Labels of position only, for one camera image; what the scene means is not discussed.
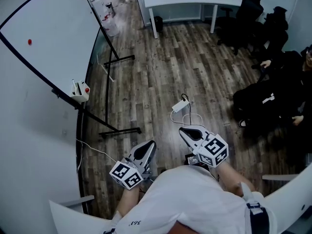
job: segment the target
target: trash bin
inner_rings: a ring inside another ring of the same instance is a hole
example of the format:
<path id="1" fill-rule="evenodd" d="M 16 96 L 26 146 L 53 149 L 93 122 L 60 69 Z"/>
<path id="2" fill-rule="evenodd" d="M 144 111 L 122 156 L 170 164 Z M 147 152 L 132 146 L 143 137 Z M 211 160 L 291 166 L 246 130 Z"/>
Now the trash bin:
<path id="1" fill-rule="evenodd" d="M 154 17 L 155 20 L 155 27 L 156 27 L 156 31 L 162 31 L 162 18 L 161 17 Z"/>

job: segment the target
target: power adapter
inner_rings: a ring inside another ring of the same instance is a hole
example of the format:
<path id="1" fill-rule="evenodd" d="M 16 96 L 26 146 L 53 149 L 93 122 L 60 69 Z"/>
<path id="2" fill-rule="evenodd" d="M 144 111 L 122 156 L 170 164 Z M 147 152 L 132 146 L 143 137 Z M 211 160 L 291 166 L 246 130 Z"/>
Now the power adapter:
<path id="1" fill-rule="evenodd" d="M 189 101 L 187 99 L 182 99 L 180 100 L 176 105 L 174 105 L 172 107 L 172 110 L 177 113 L 179 112 L 180 110 L 182 110 L 182 108 L 186 107 L 189 103 Z"/>

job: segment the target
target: hand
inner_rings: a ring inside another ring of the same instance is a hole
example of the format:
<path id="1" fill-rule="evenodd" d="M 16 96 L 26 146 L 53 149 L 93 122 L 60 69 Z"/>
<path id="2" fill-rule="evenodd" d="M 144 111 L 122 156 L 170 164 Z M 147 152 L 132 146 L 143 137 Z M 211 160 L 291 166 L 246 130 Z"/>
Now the hand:
<path id="1" fill-rule="evenodd" d="M 303 115 L 292 117 L 292 119 L 294 120 L 292 124 L 298 126 L 303 121 Z"/>
<path id="2" fill-rule="evenodd" d="M 264 68 L 267 68 L 267 67 L 269 67 L 271 65 L 271 62 L 272 61 L 270 61 L 270 60 L 265 60 L 265 61 L 261 62 L 260 66 L 264 67 Z"/>

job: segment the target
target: wooden floor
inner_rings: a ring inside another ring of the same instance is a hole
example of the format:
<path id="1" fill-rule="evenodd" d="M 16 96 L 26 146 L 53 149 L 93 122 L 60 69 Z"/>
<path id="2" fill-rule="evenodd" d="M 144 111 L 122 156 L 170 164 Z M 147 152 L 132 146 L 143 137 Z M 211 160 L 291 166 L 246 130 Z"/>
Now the wooden floor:
<path id="1" fill-rule="evenodd" d="M 192 112 L 203 117 L 209 131 L 219 133 L 229 144 L 229 162 L 250 179 L 263 195 L 282 186 L 265 182 L 263 174 L 294 173 L 286 164 L 284 133 L 275 130 L 265 136 L 244 137 L 233 117 L 233 94 L 257 81 L 259 73 L 251 69 L 249 52 L 240 49 L 237 56 L 227 46 L 217 46 L 217 35 L 210 25 L 199 21 L 165 24 L 154 39 L 150 27 L 144 28 L 137 0 L 113 0 L 115 20 L 120 34 L 112 43 L 121 57 L 135 54 L 135 60 L 112 65 L 109 123 L 119 129 L 140 127 L 142 134 L 120 134 L 102 139 L 99 132 L 108 129 L 92 119 L 84 121 L 84 141 L 93 148 L 121 160 L 136 144 L 153 139 L 157 144 L 153 174 L 163 168 L 182 165 L 190 153 L 178 134 L 180 124 L 172 123 L 172 106 L 182 93 L 191 101 Z M 108 60 L 107 49 L 101 62 Z M 106 74 L 94 65 L 90 73 L 88 109 L 104 118 Z M 188 109 L 174 114 L 182 121 Z M 192 122 L 200 123 L 194 116 Z M 122 194 L 122 188 L 109 176 L 114 162 L 103 154 L 83 149 L 82 172 L 86 195 L 94 195 L 90 214 L 110 218 Z"/>

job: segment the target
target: bottle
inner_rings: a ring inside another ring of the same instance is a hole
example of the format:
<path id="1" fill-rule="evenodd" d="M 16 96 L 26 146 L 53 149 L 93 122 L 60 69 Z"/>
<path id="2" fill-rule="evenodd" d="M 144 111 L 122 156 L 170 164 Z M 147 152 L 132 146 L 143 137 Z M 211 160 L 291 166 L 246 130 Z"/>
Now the bottle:
<path id="1" fill-rule="evenodd" d="M 118 28 L 114 22 L 114 19 L 110 17 L 110 14 L 106 15 L 102 22 L 106 33 L 110 37 L 113 37 L 119 33 Z"/>

